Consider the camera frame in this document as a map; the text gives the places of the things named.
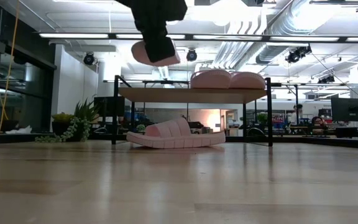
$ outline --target green plant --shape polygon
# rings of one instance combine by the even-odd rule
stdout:
[[[88,103],[88,99],[84,103],[78,102],[75,106],[74,116],[82,120],[93,121],[99,112],[99,108],[93,105],[93,101]]]
[[[60,114],[54,114],[52,115],[53,121],[54,122],[62,122],[62,123],[69,123],[71,121],[71,119],[74,118],[74,115],[72,114],[65,114],[65,113],[60,113]]]
[[[266,122],[267,122],[267,114],[260,113],[260,114],[257,115],[257,119],[258,119],[258,122],[260,124],[266,124]]]
[[[138,132],[142,132],[142,131],[146,130],[146,126],[144,126],[144,124],[140,124],[140,125],[136,126],[136,130]]]
[[[70,126],[67,128],[67,131],[65,131],[61,136],[41,136],[35,138],[36,142],[65,142],[67,139],[74,136],[74,133],[77,131],[78,125],[83,125],[83,132],[81,141],[86,141],[88,137],[90,136],[90,122],[87,119],[80,119],[77,117],[74,117],[70,120]]]

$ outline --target computer monitor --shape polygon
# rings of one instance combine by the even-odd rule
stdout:
[[[117,111],[117,116],[124,116],[125,98],[123,96],[117,97],[117,108],[114,108],[114,97],[95,97],[94,104],[99,108],[99,115],[112,116],[114,109]]]
[[[331,98],[333,121],[358,121],[358,99]]]

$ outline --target hanging plant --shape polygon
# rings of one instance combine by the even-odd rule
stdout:
[[[80,119],[77,117],[74,117],[71,119],[70,126],[67,128],[67,130],[62,135],[60,135],[60,136],[55,135],[54,137],[51,137],[51,136],[36,137],[35,141],[36,142],[49,142],[49,143],[66,142],[67,139],[70,139],[74,136],[79,124],[82,124],[82,126],[83,126],[81,141],[84,142],[90,136],[91,125],[87,119]]]
[[[88,99],[84,103],[78,102],[75,106],[74,115],[57,114],[54,119],[69,120],[70,125],[67,130],[60,136],[37,137],[36,142],[65,142],[74,137],[72,140],[86,141],[90,136],[91,124],[94,119],[98,118],[99,109],[93,105],[93,101],[88,103]]]

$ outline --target potted plant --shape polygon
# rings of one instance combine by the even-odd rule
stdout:
[[[60,113],[52,115],[52,118],[52,131],[57,136],[61,136],[65,131],[67,131],[67,128],[70,126],[70,121],[74,118],[74,115]]]
[[[45,136],[36,138],[37,142],[65,142],[65,141],[86,141],[89,137],[90,122],[98,117],[98,109],[93,102],[77,103],[74,115],[56,114],[53,115],[52,128],[55,137]]]
[[[258,120],[260,129],[261,129],[262,131],[264,131],[264,130],[265,130],[265,127],[266,127],[266,123],[267,123],[267,114],[265,114],[265,113],[259,113],[259,114],[257,115],[257,120]]]
[[[144,126],[144,124],[140,124],[138,126],[136,126],[136,131],[138,133],[143,133],[146,130],[146,126]]]
[[[84,103],[78,102],[75,106],[74,117],[78,118],[75,131],[69,141],[85,141],[89,137],[90,122],[97,118],[99,109],[93,105],[93,101],[88,103],[85,100]]]

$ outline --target plant pot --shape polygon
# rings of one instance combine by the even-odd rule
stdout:
[[[77,124],[76,131],[73,133],[73,137],[67,139],[66,142],[78,142],[78,141],[81,141],[83,133],[84,133],[84,124],[79,123],[79,124]]]
[[[61,136],[65,131],[67,131],[67,128],[70,126],[69,122],[56,122],[52,121],[52,131],[57,136]]]
[[[70,123],[66,123],[66,122],[55,122],[55,121],[52,122],[53,133],[55,133],[57,136],[61,136],[64,132],[66,132],[69,126]],[[73,137],[66,139],[66,142],[81,141],[83,132],[84,132],[83,124],[82,123],[78,124],[76,131],[73,133]]]

